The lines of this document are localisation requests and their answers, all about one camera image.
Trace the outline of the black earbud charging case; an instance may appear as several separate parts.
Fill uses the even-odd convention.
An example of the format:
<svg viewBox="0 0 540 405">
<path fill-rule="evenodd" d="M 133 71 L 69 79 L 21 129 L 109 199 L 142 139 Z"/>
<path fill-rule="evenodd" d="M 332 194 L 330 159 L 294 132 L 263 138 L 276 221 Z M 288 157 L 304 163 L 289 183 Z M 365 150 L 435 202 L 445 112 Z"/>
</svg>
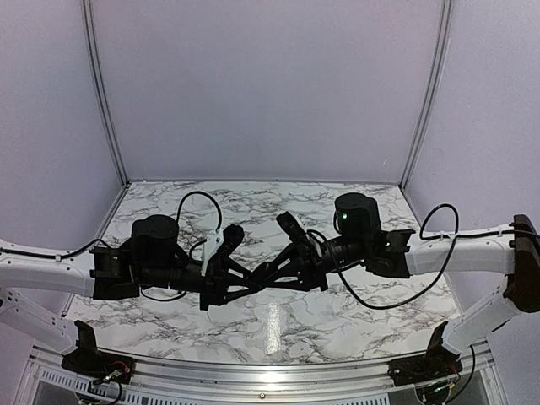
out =
<svg viewBox="0 0 540 405">
<path fill-rule="evenodd" d="M 258 265 L 251 274 L 251 280 L 261 284 L 275 270 L 276 266 L 272 262 L 263 262 Z"/>
</svg>

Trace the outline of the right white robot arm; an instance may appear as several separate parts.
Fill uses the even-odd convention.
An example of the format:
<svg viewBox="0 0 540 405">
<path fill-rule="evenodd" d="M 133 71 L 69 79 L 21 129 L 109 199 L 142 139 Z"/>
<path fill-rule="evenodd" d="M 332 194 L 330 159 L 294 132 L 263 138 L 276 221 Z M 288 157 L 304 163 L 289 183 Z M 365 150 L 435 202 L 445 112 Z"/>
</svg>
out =
<svg viewBox="0 0 540 405">
<path fill-rule="evenodd" d="M 278 221 L 289 234 L 289 245 L 273 260 L 260 265 L 258 282 L 264 288 L 325 289 L 327 275 L 336 273 L 344 289 L 369 311 L 417 310 L 419 302 L 447 273 L 498 273 L 505 278 L 459 316 L 444 320 L 432 332 L 418 371 L 435 378 L 470 345 L 512 318 L 539 311 L 539 235 L 528 217 L 516 215 L 496 228 L 473 231 L 395 229 L 384 231 L 370 214 L 336 212 L 338 236 L 327 239 L 315 229 L 303 229 L 288 213 Z M 380 287 L 362 298 L 345 277 L 362 267 L 381 278 L 406 279 L 432 274 L 430 283 L 396 303 L 383 304 Z"/>
</svg>

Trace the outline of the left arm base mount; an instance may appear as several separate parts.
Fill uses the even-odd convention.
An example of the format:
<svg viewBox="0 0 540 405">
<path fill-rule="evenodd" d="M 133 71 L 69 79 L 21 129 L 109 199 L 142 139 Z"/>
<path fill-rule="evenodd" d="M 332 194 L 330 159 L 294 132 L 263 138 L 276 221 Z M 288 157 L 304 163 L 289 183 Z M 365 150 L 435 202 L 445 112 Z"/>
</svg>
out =
<svg viewBox="0 0 540 405">
<path fill-rule="evenodd" d="M 134 358 L 99 350 L 93 327 L 82 321 L 75 321 L 74 326 L 75 348 L 62 356 L 62 368 L 100 382 L 110 375 L 112 380 L 127 385 L 132 379 Z"/>
</svg>

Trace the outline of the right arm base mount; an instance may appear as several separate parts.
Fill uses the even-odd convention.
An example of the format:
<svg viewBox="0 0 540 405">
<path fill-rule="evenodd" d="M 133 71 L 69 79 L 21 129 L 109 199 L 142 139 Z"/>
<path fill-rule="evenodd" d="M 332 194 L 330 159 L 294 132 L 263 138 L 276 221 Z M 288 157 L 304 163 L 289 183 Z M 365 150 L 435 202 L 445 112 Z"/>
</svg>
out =
<svg viewBox="0 0 540 405">
<path fill-rule="evenodd" d="M 462 371 L 460 355 L 443 347 L 443 332 L 447 325 L 448 322 L 444 321 L 433 331 L 424 354 L 389 362 L 387 374 L 395 386 L 431 381 Z"/>
</svg>

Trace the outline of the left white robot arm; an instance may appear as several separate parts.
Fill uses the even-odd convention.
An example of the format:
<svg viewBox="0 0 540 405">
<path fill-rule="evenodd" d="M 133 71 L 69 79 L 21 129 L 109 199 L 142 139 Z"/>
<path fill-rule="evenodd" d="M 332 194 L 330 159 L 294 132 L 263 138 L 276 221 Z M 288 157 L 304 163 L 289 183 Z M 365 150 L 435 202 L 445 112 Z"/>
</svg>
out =
<svg viewBox="0 0 540 405">
<path fill-rule="evenodd" d="M 192 261 L 175 240 L 144 237 L 118 248 L 86 246 L 78 251 L 25 251 L 1 244 L 1 321 L 73 360 L 88 375 L 100 375 L 106 356 L 94 331 L 80 321 L 59 321 L 50 311 L 20 298 L 17 288 L 59 291 L 93 300 L 138 297 L 141 288 L 158 287 L 194 292 L 203 308 L 223 305 L 262 286 L 251 272 L 231 263 L 227 245 L 219 242 L 202 263 Z"/>
</svg>

